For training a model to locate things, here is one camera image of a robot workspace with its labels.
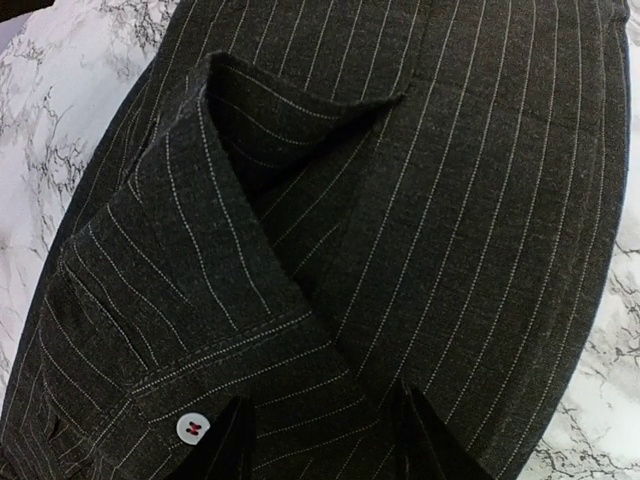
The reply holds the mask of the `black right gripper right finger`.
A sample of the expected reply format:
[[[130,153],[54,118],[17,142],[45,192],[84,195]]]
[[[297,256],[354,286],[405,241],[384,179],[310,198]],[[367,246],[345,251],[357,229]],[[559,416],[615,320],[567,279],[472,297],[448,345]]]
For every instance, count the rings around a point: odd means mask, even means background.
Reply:
[[[397,478],[490,480],[458,443],[422,392],[397,383]]]

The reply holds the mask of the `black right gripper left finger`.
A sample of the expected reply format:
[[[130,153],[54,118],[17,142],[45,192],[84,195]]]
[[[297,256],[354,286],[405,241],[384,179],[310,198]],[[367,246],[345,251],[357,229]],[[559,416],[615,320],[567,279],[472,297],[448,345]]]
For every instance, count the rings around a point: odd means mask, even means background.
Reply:
[[[256,409],[249,397],[234,397],[214,419],[190,412],[176,424],[190,453],[167,480],[250,480],[256,450]]]

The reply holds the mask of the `black pinstriped long sleeve shirt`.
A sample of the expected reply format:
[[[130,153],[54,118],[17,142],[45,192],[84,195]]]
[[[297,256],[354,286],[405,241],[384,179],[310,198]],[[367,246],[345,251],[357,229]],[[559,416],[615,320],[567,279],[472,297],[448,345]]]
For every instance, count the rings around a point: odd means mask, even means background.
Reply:
[[[35,290],[5,479],[398,479],[397,383],[514,479],[573,375],[628,170],[625,1],[180,1]]]

